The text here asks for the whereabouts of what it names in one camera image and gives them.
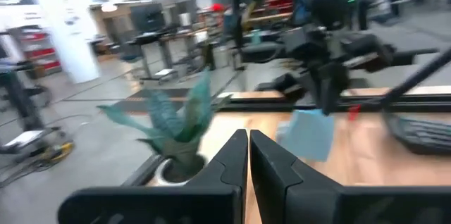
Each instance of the potted plant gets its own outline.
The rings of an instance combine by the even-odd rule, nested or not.
[[[213,114],[229,102],[231,96],[212,105],[210,74],[202,72],[201,80],[190,90],[180,115],[168,96],[152,90],[146,100],[153,124],[141,125],[115,106],[98,106],[110,120],[142,131],[147,138],[138,139],[164,157],[156,169],[155,178],[160,185],[184,185],[205,165],[197,154],[202,136],[209,128]]]

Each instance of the white pot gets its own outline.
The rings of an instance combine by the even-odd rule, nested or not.
[[[171,163],[171,159],[166,159],[155,170],[155,180],[157,185],[159,186],[183,186],[185,185],[189,180],[186,180],[184,182],[169,182],[166,179],[164,179],[163,172],[165,169],[167,169],[168,165]]]

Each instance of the black pole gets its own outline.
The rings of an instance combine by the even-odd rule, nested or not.
[[[413,87],[417,86],[419,83],[437,72],[440,68],[444,67],[450,61],[451,48],[448,49],[445,53],[434,58],[420,70],[416,71],[415,74],[401,83],[401,85],[394,87],[387,94],[385,94],[381,99],[382,107],[390,105],[391,102],[396,101],[397,98],[405,94],[407,91],[411,90]]]
[[[232,0],[233,22],[235,24],[234,38],[235,45],[238,48],[242,47],[242,28],[241,28],[241,12],[240,0]]]

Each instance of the blue paper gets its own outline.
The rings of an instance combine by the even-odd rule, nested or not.
[[[327,161],[333,142],[333,116],[321,110],[295,111],[279,144],[297,157]]]

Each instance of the black keyboard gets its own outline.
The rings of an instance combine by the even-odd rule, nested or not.
[[[451,125],[384,113],[390,133],[415,154],[451,155]]]

